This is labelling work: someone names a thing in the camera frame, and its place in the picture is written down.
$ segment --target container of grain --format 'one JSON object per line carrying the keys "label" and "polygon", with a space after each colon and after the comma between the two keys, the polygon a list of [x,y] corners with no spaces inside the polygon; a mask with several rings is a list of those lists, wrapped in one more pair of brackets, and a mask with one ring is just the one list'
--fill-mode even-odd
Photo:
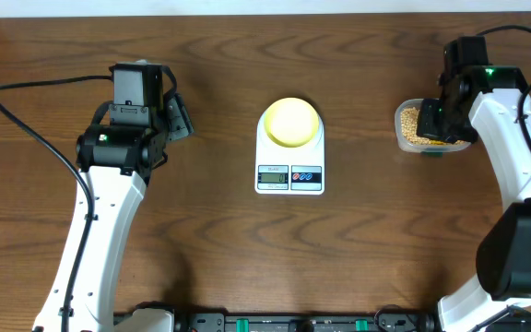
{"label": "container of grain", "polygon": [[406,152],[455,152],[467,148],[470,143],[458,141],[446,144],[416,135],[417,118],[422,99],[405,101],[396,109],[395,131],[398,146]]}

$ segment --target white scale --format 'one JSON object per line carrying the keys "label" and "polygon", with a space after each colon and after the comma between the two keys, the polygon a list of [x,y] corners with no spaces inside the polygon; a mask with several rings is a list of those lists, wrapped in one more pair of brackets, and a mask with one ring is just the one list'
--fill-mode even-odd
{"label": "white scale", "polygon": [[257,124],[255,191],[259,194],[320,195],[325,190],[325,129],[297,148],[282,147],[266,132],[266,112]]}

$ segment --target white wall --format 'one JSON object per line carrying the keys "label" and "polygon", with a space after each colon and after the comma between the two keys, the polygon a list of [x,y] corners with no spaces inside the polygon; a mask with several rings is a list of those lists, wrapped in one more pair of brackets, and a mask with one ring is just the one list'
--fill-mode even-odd
{"label": "white wall", "polygon": [[0,18],[531,11],[531,0],[0,0]]}

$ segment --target wood grain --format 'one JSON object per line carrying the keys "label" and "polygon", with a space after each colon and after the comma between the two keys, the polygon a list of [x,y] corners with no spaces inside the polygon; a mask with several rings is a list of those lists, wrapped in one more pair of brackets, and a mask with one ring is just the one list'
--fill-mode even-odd
{"label": "wood grain", "polygon": [[[168,146],[134,220],[116,311],[159,300],[231,312],[430,307],[472,276],[501,215],[480,143],[442,158],[401,151],[394,112],[439,94],[442,47],[531,14],[0,19],[0,84],[170,65],[197,134]],[[489,36],[490,60],[531,78],[531,38]],[[273,101],[313,101],[326,191],[259,196],[255,126]],[[107,82],[12,90],[18,117],[75,157]],[[0,331],[29,330],[50,291],[76,185],[0,114]]]}

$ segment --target plastic container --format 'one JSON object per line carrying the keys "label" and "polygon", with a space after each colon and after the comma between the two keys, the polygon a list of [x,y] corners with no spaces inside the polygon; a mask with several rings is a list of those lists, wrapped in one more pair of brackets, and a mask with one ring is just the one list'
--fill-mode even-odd
{"label": "plastic container", "polygon": [[415,107],[418,110],[421,110],[421,102],[423,99],[409,100],[405,101],[396,109],[395,112],[395,131],[396,131],[396,140],[398,141],[398,146],[406,152],[429,152],[429,153],[441,153],[441,152],[455,152],[467,148],[470,143],[465,142],[464,144],[448,144],[448,145],[430,145],[430,144],[413,144],[409,142],[403,135],[403,130],[401,130],[401,113],[407,107]]}

